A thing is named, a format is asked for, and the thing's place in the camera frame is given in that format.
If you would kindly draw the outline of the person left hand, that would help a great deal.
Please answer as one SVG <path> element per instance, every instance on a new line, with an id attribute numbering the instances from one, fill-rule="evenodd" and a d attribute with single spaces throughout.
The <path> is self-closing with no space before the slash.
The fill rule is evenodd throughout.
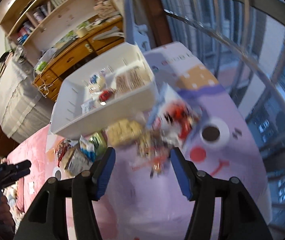
<path id="1" fill-rule="evenodd" d="M 8 200 L 4 195 L 0 197 L 0 231 L 6 233 L 14 233 L 15 231 L 15 222 L 10 212 Z"/>

